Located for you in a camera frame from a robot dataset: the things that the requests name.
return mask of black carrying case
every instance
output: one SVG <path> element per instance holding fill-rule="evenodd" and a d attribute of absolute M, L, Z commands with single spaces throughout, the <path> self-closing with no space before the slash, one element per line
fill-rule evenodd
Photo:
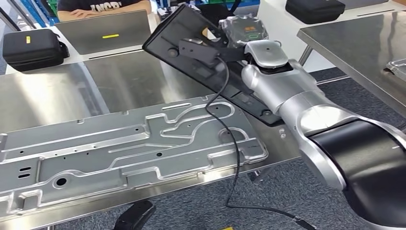
<path fill-rule="evenodd" d="M 286 11 L 306 24 L 336 20 L 345 10 L 338 0 L 287 0 Z"/>
<path fill-rule="evenodd" d="M 62 64 L 68 48 L 50 29 L 9 33 L 3 40 L 3 58 L 17 71 L 41 69 Z"/>

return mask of laptop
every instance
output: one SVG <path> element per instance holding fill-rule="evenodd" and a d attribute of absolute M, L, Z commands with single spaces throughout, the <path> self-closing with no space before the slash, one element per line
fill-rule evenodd
<path fill-rule="evenodd" d="M 151 35 L 144 10 L 57 23 L 55 26 L 81 55 L 142 45 Z"/>

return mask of yellow sticker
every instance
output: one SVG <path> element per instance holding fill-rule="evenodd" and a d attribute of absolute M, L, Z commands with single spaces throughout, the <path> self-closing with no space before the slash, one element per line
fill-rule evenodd
<path fill-rule="evenodd" d="M 103 36 L 102 38 L 111 38 L 111 37 L 118 37 L 118 34 L 106 35 Z"/>

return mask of stainless steel table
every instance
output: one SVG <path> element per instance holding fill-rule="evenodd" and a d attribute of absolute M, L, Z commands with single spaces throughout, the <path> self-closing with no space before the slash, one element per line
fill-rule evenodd
<path fill-rule="evenodd" d="M 406 12 L 302 28 L 298 37 L 406 117 L 406 82 L 383 70 L 406 58 Z"/>
<path fill-rule="evenodd" d="M 170 103 L 213 92 L 143 51 L 0 76 L 0 132 L 55 124 L 88 116 Z M 269 128 L 248 117 L 269 157 L 242 172 L 270 167 L 299 156 L 284 126 Z M 231 177 L 234 169 L 188 177 L 115 195 L 77 200 L 0 219 L 0 229 L 39 229 L 137 200 Z"/>

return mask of floor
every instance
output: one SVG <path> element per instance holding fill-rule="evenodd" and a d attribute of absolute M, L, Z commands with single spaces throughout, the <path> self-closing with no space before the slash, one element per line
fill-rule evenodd
<path fill-rule="evenodd" d="M 338 69 L 312 73 L 318 80 L 342 75 Z M 363 116 L 401 126 L 405 120 L 352 79 L 320 86 L 335 103 Z M 231 180 L 151 199 L 157 211 L 144 230 L 299 230 L 291 219 L 260 210 L 228 209 Z M 277 207 L 299 215 L 321 230 L 367 230 L 343 195 L 322 185 L 301 159 L 278 165 L 259 185 L 240 177 L 233 203 Z M 108 230 L 129 206 L 56 226 L 56 230 Z"/>

